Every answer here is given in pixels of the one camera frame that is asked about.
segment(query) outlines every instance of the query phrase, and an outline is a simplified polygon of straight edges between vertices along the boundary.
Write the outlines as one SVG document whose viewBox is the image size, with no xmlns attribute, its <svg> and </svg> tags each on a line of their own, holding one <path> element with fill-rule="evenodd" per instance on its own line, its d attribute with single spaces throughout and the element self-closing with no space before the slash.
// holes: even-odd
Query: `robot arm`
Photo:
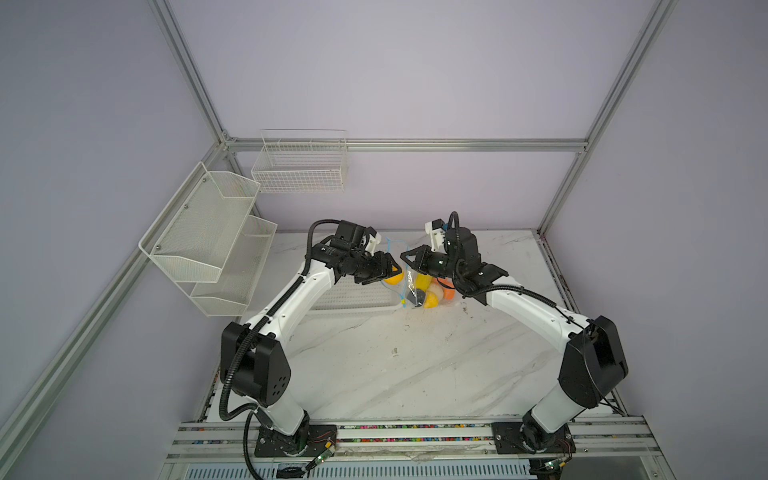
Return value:
<svg viewBox="0 0 768 480">
<path fill-rule="evenodd" d="M 616 326 L 603 316 L 592 320 L 562 309 L 496 265 L 483 262 L 475 235 L 458 225 L 456 212 L 448 223 L 437 219 L 425 229 L 431 245 L 404 252 L 400 257 L 408 266 L 451 278 L 460 294 L 508 313 L 563 354 L 558 384 L 523 417 L 523 446 L 530 452 L 544 451 L 568 420 L 597 406 L 627 375 Z M 445 253 L 436 248 L 440 240 Z"/>
<path fill-rule="evenodd" d="M 528 451 L 544 451 L 568 420 L 594 408 L 627 375 L 616 328 L 602 316 L 592 320 L 561 309 L 496 265 L 482 262 L 475 235 L 460 228 L 454 215 L 453 225 L 442 220 L 427 223 L 431 245 L 404 252 L 401 258 L 417 272 L 451 278 L 460 294 L 508 313 L 563 354 L 558 384 L 525 414 L 520 432 Z M 231 376 L 230 388 L 254 401 L 250 405 L 257 409 L 262 435 L 282 444 L 288 454 L 306 446 L 309 416 L 290 394 L 290 367 L 282 345 L 341 276 L 353 275 L 357 283 L 366 284 L 402 272 L 389 253 L 374 252 L 379 240 L 372 228 L 339 222 L 334 236 L 308 250 L 304 269 L 272 303 L 243 325 L 231 323 L 222 334 L 222 378 Z M 439 252 L 440 243 L 445 253 Z M 244 356 L 234 362 L 239 350 Z M 225 383 L 224 412 L 227 388 Z"/>
</svg>

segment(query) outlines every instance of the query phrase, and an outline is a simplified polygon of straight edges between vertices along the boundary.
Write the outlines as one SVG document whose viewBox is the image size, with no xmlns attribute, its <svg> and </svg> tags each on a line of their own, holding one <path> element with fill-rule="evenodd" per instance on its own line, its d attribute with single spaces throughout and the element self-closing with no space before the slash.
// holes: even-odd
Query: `vent grille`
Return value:
<svg viewBox="0 0 768 480">
<path fill-rule="evenodd" d="M 255 463 L 257 473 L 264 478 L 275 478 L 278 468 L 291 463 Z M 431 462 L 330 462 L 310 473 L 310 478 L 439 478 L 441 480 L 509 480 L 536 478 L 528 473 L 527 460 L 433 460 Z M 191 465 L 188 479 L 250 478 L 242 463 L 209 463 Z"/>
</svg>

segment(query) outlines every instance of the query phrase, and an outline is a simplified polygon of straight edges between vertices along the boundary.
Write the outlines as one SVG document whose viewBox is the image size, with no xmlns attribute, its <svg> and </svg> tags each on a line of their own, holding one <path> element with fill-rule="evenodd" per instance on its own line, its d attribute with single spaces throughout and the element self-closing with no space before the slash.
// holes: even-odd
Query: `white wire basket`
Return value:
<svg viewBox="0 0 768 480">
<path fill-rule="evenodd" d="M 251 215 L 259 184 L 198 164 L 139 248 L 207 316 L 240 316 L 256 289 L 277 225 Z"/>
<path fill-rule="evenodd" d="M 253 208 L 259 184 L 232 172 L 202 170 L 192 193 L 165 231 L 139 247 L 174 282 L 217 282 L 237 234 Z"/>
<path fill-rule="evenodd" d="M 344 130 L 263 130 L 251 174 L 268 194 L 336 192 L 346 179 Z"/>
<path fill-rule="evenodd" d="M 245 313 L 270 251 L 277 225 L 249 215 L 216 283 L 196 283 L 189 297 L 208 316 Z"/>
<path fill-rule="evenodd" d="M 389 312 L 402 308 L 397 292 L 374 283 L 361 285 L 352 276 L 343 276 L 325 292 L 308 313 L 338 315 L 340 313 Z"/>
</svg>

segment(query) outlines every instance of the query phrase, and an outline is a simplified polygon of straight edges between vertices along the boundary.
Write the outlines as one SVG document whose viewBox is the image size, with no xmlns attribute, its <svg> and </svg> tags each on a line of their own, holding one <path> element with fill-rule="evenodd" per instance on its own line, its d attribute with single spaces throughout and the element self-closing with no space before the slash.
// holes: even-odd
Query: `yellow ball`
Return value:
<svg viewBox="0 0 768 480">
<path fill-rule="evenodd" d="M 424 299 L 424 308 L 436 307 L 437 303 L 437 295 L 432 292 L 427 292 L 427 297 Z"/>
<path fill-rule="evenodd" d="M 442 287 L 437 283 L 433 283 L 432 285 L 430 285 L 429 288 L 427 289 L 427 292 L 434 293 L 435 296 L 437 297 L 438 302 L 442 300 L 442 296 L 443 296 Z"/>
<path fill-rule="evenodd" d="M 416 276 L 416 281 L 413 283 L 413 286 L 419 290 L 427 291 L 430 283 L 432 283 L 432 278 L 429 275 L 422 275 L 420 273 Z"/>
<path fill-rule="evenodd" d="M 397 269 L 395 267 L 392 267 L 392 271 L 396 272 Z M 385 278 L 384 281 L 387 282 L 389 285 L 397 285 L 398 283 L 400 283 L 400 281 L 404 276 L 405 274 L 403 272 L 400 272 L 395 276 L 391 276 L 390 278 Z"/>
</svg>

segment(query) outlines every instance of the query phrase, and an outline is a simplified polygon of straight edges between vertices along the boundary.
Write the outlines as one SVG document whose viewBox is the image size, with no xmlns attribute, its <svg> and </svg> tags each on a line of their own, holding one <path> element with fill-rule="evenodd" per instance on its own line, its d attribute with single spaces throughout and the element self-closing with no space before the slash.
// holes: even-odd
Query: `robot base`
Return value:
<svg viewBox="0 0 768 480">
<path fill-rule="evenodd" d="M 304 419 L 293 435 L 262 425 L 253 454 L 257 458 L 317 457 L 326 450 L 328 441 L 336 443 L 336 425 L 310 425 L 310 416 L 304 412 Z"/>
<path fill-rule="evenodd" d="M 571 431 L 568 429 L 568 425 L 563 425 L 554 434 L 552 445 L 546 449 L 535 452 L 532 449 L 526 448 L 525 437 L 522 433 L 523 422 L 496 422 L 491 424 L 491 430 L 493 431 L 493 441 L 496 444 L 496 453 L 499 455 L 507 455 L 513 453 L 563 453 L 567 452 L 568 448 L 563 445 L 563 442 L 567 442 L 571 447 L 571 452 L 574 452 L 576 445 L 574 445 Z"/>
</svg>

